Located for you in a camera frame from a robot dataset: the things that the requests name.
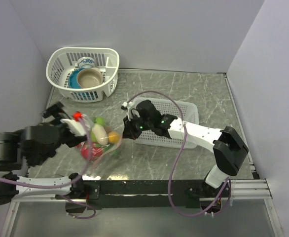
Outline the clear zip top bag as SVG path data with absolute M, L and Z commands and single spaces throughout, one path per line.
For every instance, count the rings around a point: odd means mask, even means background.
M 91 163 L 92 168 L 95 168 L 105 155 L 118 149 L 122 143 L 122 136 L 110 128 L 103 117 L 90 119 L 82 114 L 81 119 L 88 128 L 90 142 L 81 142 L 75 148 L 85 160 Z

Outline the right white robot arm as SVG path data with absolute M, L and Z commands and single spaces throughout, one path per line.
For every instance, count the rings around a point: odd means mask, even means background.
M 215 156 L 216 163 L 206 175 L 203 193 L 215 196 L 228 177 L 236 176 L 248 155 L 249 149 L 238 132 L 230 126 L 224 129 L 209 128 L 185 121 L 183 118 L 161 114 L 150 100 L 135 105 L 124 102 L 127 111 L 122 137 L 136 140 L 144 131 L 168 139 L 181 139 L 203 147 Z

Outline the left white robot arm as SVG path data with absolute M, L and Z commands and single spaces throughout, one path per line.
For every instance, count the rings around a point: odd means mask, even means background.
M 82 175 L 86 167 L 80 173 L 61 178 L 29 178 L 13 174 L 14 170 L 22 168 L 24 161 L 28 167 L 43 165 L 63 144 L 72 148 L 90 138 L 89 121 L 84 121 L 80 113 L 70 117 L 63 106 L 57 102 L 42 113 L 45 119 L 53 117 L 50 122 L 0 133 L 0 205 L 26 196 L 53 194 L 80 198 L 84 194 Z

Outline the white perforated tray basket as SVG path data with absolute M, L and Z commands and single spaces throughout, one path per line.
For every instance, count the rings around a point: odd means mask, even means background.
M 179 118 L 181 117 L 178 108 L 168 99 L 137 97 L 133 100 L 133 102 L 135 105 L 138 105 L 141 101 L 144 100 L 150 100 L 155 106 L 155 108 L 162 115 L 170 114 Z M 175 102 L 181 109 L 185 121 L 199 124 L 199 113 L 198 108 L 195 104 L 183 101 Z M 181 139 L 169 139 L 166 137 L 157 136 L 152 131 L 143 131 L 140 137 L 137 140 L 134 140 L 134 142 L 141 145 L 151 145 L 177 149 L 179 149 L 182 145 Z

